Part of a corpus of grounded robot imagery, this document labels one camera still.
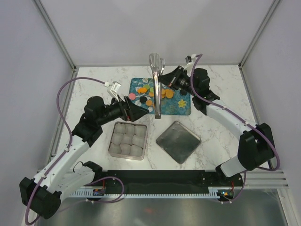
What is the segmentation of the metal tongs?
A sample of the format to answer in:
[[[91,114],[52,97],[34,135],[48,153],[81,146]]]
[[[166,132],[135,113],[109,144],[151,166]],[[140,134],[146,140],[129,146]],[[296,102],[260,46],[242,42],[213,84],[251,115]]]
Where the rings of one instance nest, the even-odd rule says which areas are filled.
[[[158,53],[151,53],[149,55],[150,69],[152,72],[153,78],[153,87],[154,87],[154,110],[155,118],[161,118],[161,92],[162,86],[159,82],[159,77],[163,74],[165,68],[165,60],[160,57]]]

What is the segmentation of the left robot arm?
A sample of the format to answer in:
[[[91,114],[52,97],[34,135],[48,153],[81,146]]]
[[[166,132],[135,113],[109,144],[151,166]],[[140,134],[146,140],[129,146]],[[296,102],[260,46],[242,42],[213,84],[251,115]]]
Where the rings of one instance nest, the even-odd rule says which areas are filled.
[[[149,110],[135,105],[127,96],[113,98],[110,105],[106,105],[102,97],[89,98],[66,147],[32,179],[24,177],[21,180],[19,188],[22,203],[27,207],[25,213],[32,210],[39,217],[49,219],[58,211],[67,194],[88,183],[93,186],[101,184],[103,174],[97,171],[101,167],[93,162],[85,163],[70,181],[64,181],[63,176],[101,136],[104,124],[118,118],[134,122],[148,113]]]

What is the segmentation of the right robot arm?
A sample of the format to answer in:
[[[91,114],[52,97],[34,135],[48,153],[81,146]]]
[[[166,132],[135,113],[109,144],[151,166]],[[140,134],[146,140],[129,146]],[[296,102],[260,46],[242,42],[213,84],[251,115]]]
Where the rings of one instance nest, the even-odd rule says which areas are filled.
[[[252,171],[274,158],[274,141],[271,128],[266,123],[261,125],[247,122],[232,112],[210,89],[210,78],[205,69],[197,68],[193,76],[178,66],[172,72],[161,75],[159,82],[172,90],[183,90],[192,95],[194,107],[204,115],[216,120],[238,139],[238,153],[216,167],[216,183],[225,186],[232,176]]]

